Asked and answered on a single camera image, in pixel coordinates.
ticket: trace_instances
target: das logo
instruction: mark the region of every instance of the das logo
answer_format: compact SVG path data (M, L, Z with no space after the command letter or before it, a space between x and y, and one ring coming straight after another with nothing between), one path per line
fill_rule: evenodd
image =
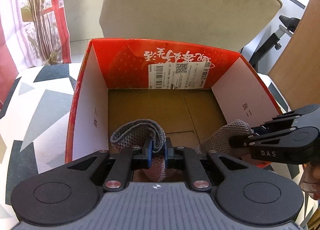
M271 155L270 155L270 152L269 152L269 151L267 151L267 152L261 151L261 155L262 155L262 156L273 156L273 157L275 157L275 156L276 156L276 153L275 153L275 152L271 152Z

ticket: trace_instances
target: silver bolt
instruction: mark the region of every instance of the silver bolt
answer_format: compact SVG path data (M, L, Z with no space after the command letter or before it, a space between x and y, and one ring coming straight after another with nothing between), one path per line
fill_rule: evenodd
M193 183L196 188L206 188L209 187L209 182L205 180L197 180Z
M121 187L121 183L117 180L110 180L106 182L107 188L119 188Z

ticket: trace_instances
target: cardboard box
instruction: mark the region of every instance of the cardboard box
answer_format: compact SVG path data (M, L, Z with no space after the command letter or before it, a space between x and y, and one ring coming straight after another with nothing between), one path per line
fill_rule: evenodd
M235 119L253 127L280 113L240 53L173 41L93 39L71 107L66 162L113 151L111 134L136 119L159 123L174 146L196 147Z

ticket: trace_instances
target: white sticker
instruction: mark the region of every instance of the white sticker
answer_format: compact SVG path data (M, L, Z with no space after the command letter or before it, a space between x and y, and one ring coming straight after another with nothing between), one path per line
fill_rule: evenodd
M210 61L150 64L149 89L203 88L210 65Z

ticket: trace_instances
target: qr code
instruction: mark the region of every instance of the qr code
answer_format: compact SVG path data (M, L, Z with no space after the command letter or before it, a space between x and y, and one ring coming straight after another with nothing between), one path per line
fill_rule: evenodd
M176 64L176 74L186 73L188 71L188 63L177 63Z

